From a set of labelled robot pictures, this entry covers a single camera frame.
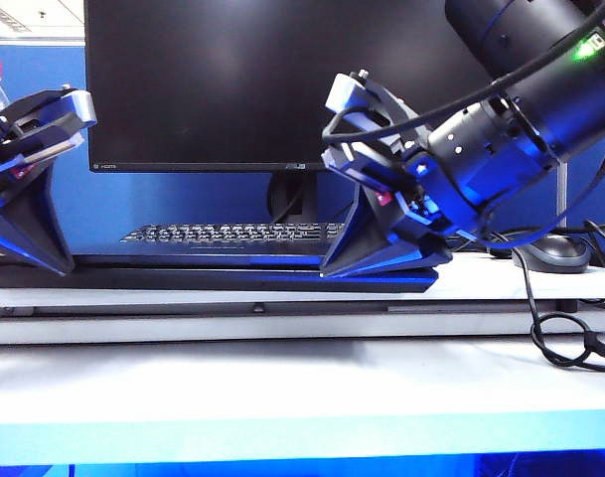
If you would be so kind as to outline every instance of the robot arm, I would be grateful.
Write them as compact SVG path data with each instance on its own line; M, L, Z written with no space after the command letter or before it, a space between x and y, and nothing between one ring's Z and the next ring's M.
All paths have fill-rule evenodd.
M569 0L447 0L446 15L494 77L543 54L586 20ZM366 71L337 75L326 105L337 113L329 132L342 119L366 132L416 117ZM359 187L324 273L368 274L449 261L446 236L482 239L502 201L604 136L602 25L546 67L432 131L421 126L363 141L333 141L329 134L325 165Z

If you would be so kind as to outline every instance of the blue partition wall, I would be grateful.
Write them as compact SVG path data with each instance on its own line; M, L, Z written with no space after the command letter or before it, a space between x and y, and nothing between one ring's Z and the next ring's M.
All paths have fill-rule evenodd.
M3 85L11 99L63 83L85 87L82 47L0 46L0 59ZM114 87L127 95L127 84ZM162 91L158 97L150 97L155 107L162 102ZM605 140L570 162L570 197L593 177L604 151ZM83 245L114 242L150 223L268 221L268 179L264 173L91 173L84 144L58 161L53 195L64 234L75 252ZM352 191L348 181L320 174L320 220L348 204ZM554 196L552 175L503 206L495 226L504 229L543 223L554 214ZM580 225L583 219L605 222L605 181L574 211L570 224Z

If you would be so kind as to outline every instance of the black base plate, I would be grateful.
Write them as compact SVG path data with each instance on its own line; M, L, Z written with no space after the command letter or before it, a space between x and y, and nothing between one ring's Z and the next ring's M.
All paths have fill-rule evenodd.
M421 293L437 279L431 268L374 276L323 278L315 270L78 266L57 276L30 265L0 264L0 288L247 290Z

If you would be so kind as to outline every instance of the green led light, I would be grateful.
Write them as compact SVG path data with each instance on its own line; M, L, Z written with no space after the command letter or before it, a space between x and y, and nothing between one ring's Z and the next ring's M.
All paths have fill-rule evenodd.
M585 58L593 57L596 54L596 51L593 49L591 45L588 43L583 43L580 45L580 48L576 50L575 58L576 60L583 60Z
M584 60L593 57L596 53L605 47L605 40L594 33L587 40L582 42L574 55L575 60Z

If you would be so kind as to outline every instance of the monitor stand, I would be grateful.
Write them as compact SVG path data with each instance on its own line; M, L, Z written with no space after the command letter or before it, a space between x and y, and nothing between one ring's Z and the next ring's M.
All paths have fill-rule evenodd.
M267 210L278 224L318 221L318 173L274 172L266 193Z

